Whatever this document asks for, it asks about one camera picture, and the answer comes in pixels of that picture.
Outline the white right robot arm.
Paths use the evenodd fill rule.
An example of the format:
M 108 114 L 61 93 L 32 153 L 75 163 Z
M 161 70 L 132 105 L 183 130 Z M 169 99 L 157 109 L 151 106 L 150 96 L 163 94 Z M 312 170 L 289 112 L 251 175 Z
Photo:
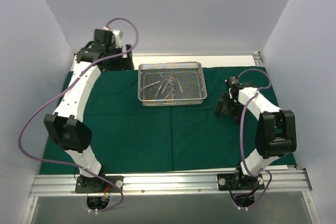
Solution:
M 238 77 L 224 81 L 227 90 L 223 92 L 215 107 L 215 115 L 224 113 L 239 122 L 239 146 L 241 162 L 233 175 L 236 187 L 244 189 L 274 161 L 297 149 L 296 119 L 291 110 L 283 110 L 261 94 L 262 87 L 252 83 L 241 83 Z M 244 121 L 246 112 L 258 121 L 255 149 L 244 153 Z

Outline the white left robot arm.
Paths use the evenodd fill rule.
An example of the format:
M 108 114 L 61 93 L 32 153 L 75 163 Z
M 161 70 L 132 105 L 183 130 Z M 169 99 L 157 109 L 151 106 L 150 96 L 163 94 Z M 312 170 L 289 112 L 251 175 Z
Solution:
M 44 124 L 52 141 L 79 165 L 80 175 L 87 177 L 87 186 L 94 192 L 105 188 L 106 179 L 100 175 L 102 165 L 90 146 L 92 131 L 83 122 L 83 114 L 95 82 L 103 71 L 130 70 L 131 54 L 122 53 L 122 31 L 109 27 L 96 29 L 93 41 L 77 53 L 69 90 L 53 114 L 47 114 Z

